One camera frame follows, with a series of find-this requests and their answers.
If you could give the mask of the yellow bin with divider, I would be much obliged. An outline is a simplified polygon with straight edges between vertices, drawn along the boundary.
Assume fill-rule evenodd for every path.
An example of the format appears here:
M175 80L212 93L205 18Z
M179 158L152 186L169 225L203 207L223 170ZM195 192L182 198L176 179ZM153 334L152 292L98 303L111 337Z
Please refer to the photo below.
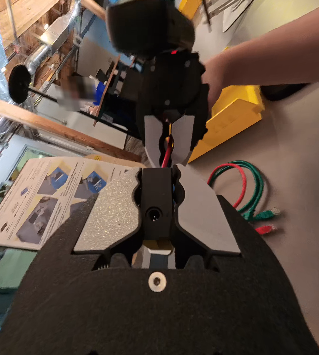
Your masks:
M229 86L222 90L206 122L207 133L194 148L189 163L262 119L260 86Z

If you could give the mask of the person's right forearm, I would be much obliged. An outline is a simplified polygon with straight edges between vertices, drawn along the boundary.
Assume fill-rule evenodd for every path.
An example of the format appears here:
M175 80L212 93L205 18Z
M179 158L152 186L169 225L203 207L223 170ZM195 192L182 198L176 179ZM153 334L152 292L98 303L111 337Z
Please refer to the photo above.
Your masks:
M319 7L205 63L212 109L228 86L319 83Z

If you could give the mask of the black ethernet switch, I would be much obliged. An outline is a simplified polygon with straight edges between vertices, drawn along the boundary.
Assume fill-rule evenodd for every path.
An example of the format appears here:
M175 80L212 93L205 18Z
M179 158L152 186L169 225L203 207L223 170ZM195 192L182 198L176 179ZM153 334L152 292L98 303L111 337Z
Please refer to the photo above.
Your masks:
M145 168L141 175L141 228L145 241L169 239L173 219L171 168Z

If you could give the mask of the silver ventilation ducts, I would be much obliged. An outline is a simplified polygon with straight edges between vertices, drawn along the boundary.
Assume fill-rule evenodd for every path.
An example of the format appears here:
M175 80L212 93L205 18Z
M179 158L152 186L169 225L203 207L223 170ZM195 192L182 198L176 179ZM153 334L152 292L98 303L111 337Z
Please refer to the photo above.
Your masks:
M81 8L81 1L74 1L69 11L65 15L57 18L42 34L40 39L42 44L34 50L24 62L24 66L31 75L30 85L34 83L38 67L60 49L69 34L73 31L81 14ZM0 33L0 91L6 91L4 88L6 86L6 79L1 69L7 62Z

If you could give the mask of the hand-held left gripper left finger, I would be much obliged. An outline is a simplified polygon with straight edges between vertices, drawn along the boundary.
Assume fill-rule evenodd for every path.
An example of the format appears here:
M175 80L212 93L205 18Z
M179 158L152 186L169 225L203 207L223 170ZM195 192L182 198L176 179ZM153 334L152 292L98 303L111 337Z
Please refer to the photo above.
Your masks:
M73 249L75 254L99 254L108 263L113 255L123 254L132 264L133 255L141 247L135 236L140 227L135 201L139 173L142 168L129 168L99 192Z

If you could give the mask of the yellow plastic bin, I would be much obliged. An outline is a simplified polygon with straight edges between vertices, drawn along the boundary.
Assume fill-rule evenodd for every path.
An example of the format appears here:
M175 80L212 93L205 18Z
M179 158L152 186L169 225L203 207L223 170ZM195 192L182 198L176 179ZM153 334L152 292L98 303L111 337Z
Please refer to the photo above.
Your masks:
M189 20L193 20L201 4L201 0L180 0L178 10Z

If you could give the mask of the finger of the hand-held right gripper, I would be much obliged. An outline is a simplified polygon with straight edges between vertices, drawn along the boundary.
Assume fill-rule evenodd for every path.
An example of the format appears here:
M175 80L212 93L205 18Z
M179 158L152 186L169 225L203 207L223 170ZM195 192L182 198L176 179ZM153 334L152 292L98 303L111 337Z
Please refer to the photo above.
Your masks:
M144 116L144 147L153 168L162 167L166 153L164 123L153 115Z
M195 117L184 115L171 125L171 136L174 148L171 153L171 166L181 164L185 166L193 152L191 148L193 125Z

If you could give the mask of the wooden standing desk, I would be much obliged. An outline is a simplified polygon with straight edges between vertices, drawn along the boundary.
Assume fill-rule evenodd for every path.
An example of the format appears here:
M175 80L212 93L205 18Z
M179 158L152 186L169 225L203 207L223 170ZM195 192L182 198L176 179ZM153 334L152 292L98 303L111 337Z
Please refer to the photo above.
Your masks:
M110 87L110 84L111 84L111 81L112 81L112 78L113 78L113 76L114 76L114 72L115 72L115 70L116 70L116 67L117 67L117 65L118 65L118 63L119 63L119 61L120 61L120 58L121 58L121 55L119 54L118 56L117 56L117 58L116 58L116 60L114 61L114 64L113 64L113 66L112 66L112 70L111 70L111 73L110 73L110 75L109 75L109 77L108 77L108 80L107 80L107 83L106 83L106 86L105 86L105 89L104 89L104 91L103 91L103 93L102 93L102 96L101 96L101 98L100 98L100 102L99 102L99 105L97 105L96 106L96 108L93 110L93 116L95 116L95 122L94 122L94 124L93 124L93 126L95 127L95 125L96 125L96 123L97 122L100 122L100 119L102 118L102 112L103 112L103 103L104 103L104 100L105 100L105 95L106 95L106 93L107 93L107 91L108 91L108 89L109 89L109 87Z

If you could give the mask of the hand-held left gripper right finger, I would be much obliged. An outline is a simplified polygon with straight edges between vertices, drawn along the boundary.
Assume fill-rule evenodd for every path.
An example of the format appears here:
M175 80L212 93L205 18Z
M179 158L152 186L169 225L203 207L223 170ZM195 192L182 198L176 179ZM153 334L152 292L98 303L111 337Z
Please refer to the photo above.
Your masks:
M171 242L175 267L184 268L192 256L208 266L214 256L241 256L233 231L216 193L187 167L172 168L175 208Z

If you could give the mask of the printed instruction sheet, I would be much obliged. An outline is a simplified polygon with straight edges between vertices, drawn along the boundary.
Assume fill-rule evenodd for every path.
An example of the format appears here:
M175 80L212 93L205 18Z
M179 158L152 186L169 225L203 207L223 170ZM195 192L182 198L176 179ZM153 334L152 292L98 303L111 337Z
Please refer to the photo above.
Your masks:
M129 168L81 157L29 159L0 203L0 246L39 251L70 215Z

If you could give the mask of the blue storage bin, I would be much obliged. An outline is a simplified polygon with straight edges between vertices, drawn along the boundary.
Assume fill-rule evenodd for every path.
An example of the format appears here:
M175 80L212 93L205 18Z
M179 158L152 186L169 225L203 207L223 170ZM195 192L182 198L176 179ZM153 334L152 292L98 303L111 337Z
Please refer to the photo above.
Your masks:
M93 102L93 104L95 106L99 106L102 95L105 91L106 88L106 84L104 84L103 82L99 82L97 87L96 87L96 93L95 93L95 101Z

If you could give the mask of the wooden beam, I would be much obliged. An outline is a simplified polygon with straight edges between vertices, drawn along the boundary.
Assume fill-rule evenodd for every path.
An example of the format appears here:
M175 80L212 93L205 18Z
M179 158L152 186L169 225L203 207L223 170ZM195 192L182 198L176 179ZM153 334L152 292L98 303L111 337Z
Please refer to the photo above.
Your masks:
M26 125L30 128L43 130L56 136L63 137L70 141L94 148L100 153L107 154L114 158L141 162L141 157L124 149L119 149L107 144L99 139L86 135L82 132L68 128L59 123L50 121L17 105L9 104L0 100L0 116L18 124Z

